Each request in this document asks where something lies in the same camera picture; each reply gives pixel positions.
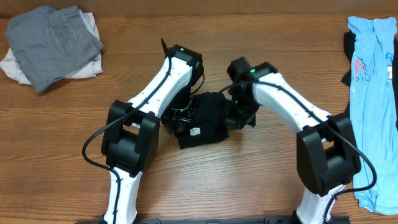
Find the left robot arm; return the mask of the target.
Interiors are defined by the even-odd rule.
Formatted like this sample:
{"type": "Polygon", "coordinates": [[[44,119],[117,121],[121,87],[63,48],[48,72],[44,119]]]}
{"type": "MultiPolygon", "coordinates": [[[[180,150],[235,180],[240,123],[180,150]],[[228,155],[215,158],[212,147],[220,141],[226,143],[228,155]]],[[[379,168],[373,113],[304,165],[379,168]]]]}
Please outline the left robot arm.
{"type": "Polygon", "coordinates": [[[191,87],[203,74],[201,54],[174,45],[165,49],[163,66],[138,95],[111,105],[101,147],[111,188],[101,223],[134,223],[139,183],[156,155],[161,119],[176,130],[174,115],[188,108],[191,87]]]}

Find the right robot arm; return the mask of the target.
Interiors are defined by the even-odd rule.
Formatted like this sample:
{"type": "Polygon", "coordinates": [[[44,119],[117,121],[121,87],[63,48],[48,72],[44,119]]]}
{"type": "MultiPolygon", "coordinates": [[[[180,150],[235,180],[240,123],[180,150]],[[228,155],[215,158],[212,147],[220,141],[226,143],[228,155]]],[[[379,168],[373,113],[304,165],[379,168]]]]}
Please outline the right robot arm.
{"type": "Polygon", "coordinates": [[[361,170],[351,121],[331,115],[294,90],[268,62],[255,67],[241,57],[227,69],[232,99],[223,113],[227,129],[254,126],[260,106],[271,110],[296,136],[297,172],[304,188],[300,205],[291,215],[266,216],[265,223],[349,223],[333,216],[336,195],[361,170]]]}

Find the black polo shirt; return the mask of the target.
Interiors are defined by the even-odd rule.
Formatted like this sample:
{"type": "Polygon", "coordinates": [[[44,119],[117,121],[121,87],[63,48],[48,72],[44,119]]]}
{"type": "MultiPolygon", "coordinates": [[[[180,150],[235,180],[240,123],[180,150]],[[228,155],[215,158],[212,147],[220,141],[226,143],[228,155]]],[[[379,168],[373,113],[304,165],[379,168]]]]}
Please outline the black polo shirt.
{"type": "Polygon", "coordinates": [[[214,144],[229,137],[223,124],[223,110],[227,99],[218,92],[194,95],[190,105],[195,109],[193,119],[178,135],[180,149],[214,144]]]}

